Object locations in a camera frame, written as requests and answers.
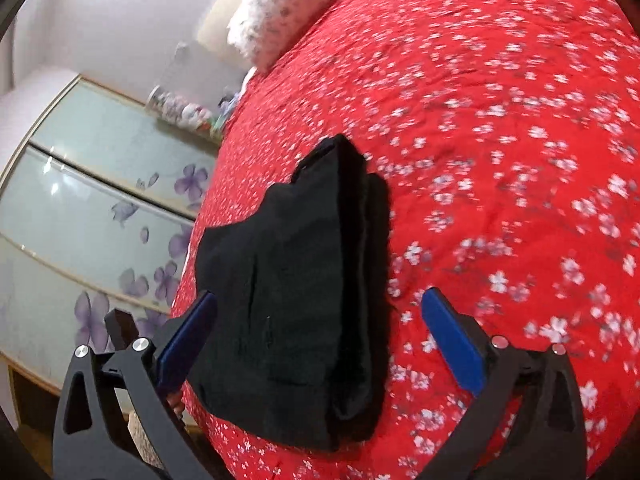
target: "white flower pattern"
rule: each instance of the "white flower pattern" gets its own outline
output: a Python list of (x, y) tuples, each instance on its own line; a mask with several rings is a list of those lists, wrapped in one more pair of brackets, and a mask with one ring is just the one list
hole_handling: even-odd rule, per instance
[[(186, 386), (236, 478), (415, 478), (471, 402), (421, 319), (431, 284), (488, 333), (565, 345), (594, 472), (640, 406), (639, 66), (614, 0), (338, 0), (252, 79), (191, 245), (344, 133), (390, 190), (392, 360), (385, 437), (330, 463), (216, 419)], [(193, 301), (195, 254), (174, 315)]]

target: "red bedspread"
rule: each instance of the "red bedspread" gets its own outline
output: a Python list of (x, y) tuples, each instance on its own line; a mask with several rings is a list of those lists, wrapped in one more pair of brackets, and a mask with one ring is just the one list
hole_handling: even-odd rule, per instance
[(640, 404), (639, 64), (614, 0), (339, 0), (250, 84), (192, 246), (345, 132), (392, 193), (393, 357), (375, 436), (334, 455), (255, 438), (187, 390), (236, 478), (415, 477), (470, 402), (420, 318), (430, 285), (518, 346), (564, 342), (596, 469)]

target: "folded black garment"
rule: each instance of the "folded black garment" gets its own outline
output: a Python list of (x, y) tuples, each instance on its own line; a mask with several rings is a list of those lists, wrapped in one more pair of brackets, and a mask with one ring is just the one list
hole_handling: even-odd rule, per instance
[(369, 438), (386, 370), (387, 237), (386, 186), (342, 135), (254, 215), (207, 229), (196, 288), (215, 293), (219, 316), (188, 377), (204, 407), (289, 446)]

